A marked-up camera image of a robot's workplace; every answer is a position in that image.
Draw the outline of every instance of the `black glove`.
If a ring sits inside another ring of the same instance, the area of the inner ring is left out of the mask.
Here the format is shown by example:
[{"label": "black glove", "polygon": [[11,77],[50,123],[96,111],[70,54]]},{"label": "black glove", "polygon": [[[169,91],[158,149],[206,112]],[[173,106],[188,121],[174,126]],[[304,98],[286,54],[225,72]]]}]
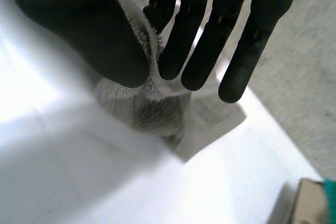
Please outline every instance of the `black glove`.
[{"label": "black glove", "polygon": [[[252,0],[251,12],[237,49],[219,86],[220,98],[237,102],[243,95],[253,70],[278,20],[293,0]],[[215,66],[232,32],[244,0],[213,0],[213,9],[203,34],[182,73],[184,87],[200,89]],[[186,61],[204,17],[207,0],[181,0],[180,12],[159,58],[163,79],[175,79]],[[171,19],[175,0],[150,0],[144,13],[160,33]]]},{"label": "black glove", "polygon": [[130,88],[147,79],[147,58],[117,0],[15,1],[103,77]]}]

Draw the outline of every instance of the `cardboard box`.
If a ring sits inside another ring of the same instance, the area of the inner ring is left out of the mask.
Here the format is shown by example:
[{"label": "cardboard box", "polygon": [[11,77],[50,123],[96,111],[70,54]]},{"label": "cardboard box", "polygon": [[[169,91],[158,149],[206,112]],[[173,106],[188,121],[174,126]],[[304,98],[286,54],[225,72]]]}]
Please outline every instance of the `cardboard box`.
[{"label": "cardboard box", "polygon": [[302,179],[291,224],[328,224],[328,201],[321,182]]}]

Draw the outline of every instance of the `white towel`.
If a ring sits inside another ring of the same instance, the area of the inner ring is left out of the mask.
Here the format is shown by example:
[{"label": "white towel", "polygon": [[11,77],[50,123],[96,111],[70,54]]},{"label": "white towel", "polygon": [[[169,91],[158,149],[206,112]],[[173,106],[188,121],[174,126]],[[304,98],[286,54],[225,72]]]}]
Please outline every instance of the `white towel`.
[{"label": "white towel", "polygon": [[189,160],[244,120],[236,105],[224,104],[217,94],[192,99],[191,92],[164,81],[158,71],[161,40],[133,0],[119,0],[135,35],[146,52],[150,74],[136,89],[102,79],[97,86],[100,105],[132,128],[157,134],[183,160]]}]

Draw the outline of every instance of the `white surface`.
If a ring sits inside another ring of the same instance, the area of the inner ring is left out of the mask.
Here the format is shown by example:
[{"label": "white surface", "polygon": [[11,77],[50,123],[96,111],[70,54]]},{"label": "white surface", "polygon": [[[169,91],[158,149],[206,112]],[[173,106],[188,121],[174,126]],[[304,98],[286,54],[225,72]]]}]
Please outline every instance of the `white surface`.
[{"label": "white surface", "polygon": [[320,178],[249,89],[247,119],[182,164],[99,108],[71,49],[0,6],[0,224],[282,223],[299,178]]}]

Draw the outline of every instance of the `concrete floor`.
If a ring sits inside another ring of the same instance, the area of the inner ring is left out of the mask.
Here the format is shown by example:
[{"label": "concrete floor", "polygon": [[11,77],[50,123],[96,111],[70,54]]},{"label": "concrete floor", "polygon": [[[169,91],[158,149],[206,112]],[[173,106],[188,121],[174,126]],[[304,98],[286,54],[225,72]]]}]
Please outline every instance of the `concrete floor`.
[{"label": "concrete floor", "polygon": [[[231,54],[249,13],[242,10]],[[322,176],[336,178],[336,1],[294,0],[250,86]]]}]

